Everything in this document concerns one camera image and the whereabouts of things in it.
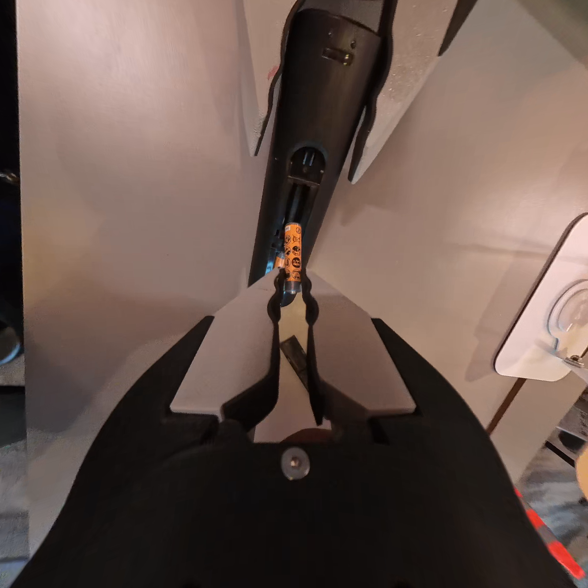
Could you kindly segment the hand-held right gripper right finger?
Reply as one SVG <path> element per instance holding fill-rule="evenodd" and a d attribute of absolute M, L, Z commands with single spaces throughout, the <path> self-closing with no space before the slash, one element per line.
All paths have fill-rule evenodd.
<path fill-rule="evenodd" d="M 416 403 L 371 317 L 313 272 L 302 278 L 313 417 L 336 427 L 411 415 Z"/>

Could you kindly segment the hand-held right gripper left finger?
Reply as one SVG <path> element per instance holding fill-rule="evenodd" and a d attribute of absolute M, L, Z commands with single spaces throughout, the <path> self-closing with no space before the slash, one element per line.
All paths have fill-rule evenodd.
<path fill-rule="evenodd" d="M 283 272 L 273 270 L 212 318 L 170 410 L 253 430 L 279 394 Z"/>

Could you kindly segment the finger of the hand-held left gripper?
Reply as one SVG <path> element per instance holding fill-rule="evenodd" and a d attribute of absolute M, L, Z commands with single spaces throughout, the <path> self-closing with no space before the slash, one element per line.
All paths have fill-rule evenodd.
<path fill-rule="evenodd" d="M 303 1 L 238 1 L 240 92 L 252 156 L 270 134 L 288 32 L 302 5 Z"/>
<path fill-rule="evenodd" d="M 374 162 L 439 60 L 457 1 L 398 1 L 393 55 L 376 101 L 376 116 L 350 182 L 356 184 Z"/>

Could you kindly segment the black remote control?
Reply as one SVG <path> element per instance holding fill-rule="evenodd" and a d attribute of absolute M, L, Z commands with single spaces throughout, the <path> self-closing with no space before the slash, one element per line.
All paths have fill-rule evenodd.
<path fill-rule="evenodd" d="M 351 152 L 357 170 L 393 55 L 397 1 L 303 1 L 294 15 L 272 112 L 248 285 L 271 271 L 289 222 L 307 267 Z"/>

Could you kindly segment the black battery cover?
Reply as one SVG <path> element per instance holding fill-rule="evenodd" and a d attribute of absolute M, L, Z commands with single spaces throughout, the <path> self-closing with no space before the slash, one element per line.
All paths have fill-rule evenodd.
<path fill-rule="evenodd" d="M 280 343 L 280 349 L 305 389 L 308 389 L 306 352 L 295 335 Z"/>

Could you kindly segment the white adhesive hook plate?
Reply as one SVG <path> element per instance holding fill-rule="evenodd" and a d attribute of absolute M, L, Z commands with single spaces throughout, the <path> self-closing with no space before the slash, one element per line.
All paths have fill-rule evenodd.
<path fill-rule="evenodd" d="M 565 230 L 494 359 L 496 373 L 587 381 L 587 214 Z"/>

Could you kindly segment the red patterned rug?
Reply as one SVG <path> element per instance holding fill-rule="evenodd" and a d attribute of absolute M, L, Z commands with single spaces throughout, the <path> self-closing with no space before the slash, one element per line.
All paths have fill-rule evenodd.
<path fill-rule="evenodd" d="M 552 557 L 562 566 L 563 569 L 575 580 L 584 580 L 587 578 L 586 572 L 581 565 L 577 563 L 572 555 L 570 555 L 567 548 L 556 538 L 554 533 L 546 525 L 538 513 L 525 501 L 523 495 L 517 487 L 514 491 L 521 502 L 526 515 L 533 525 L 534 529 L 540 536 L 543 543 L 546 545 Z"/>

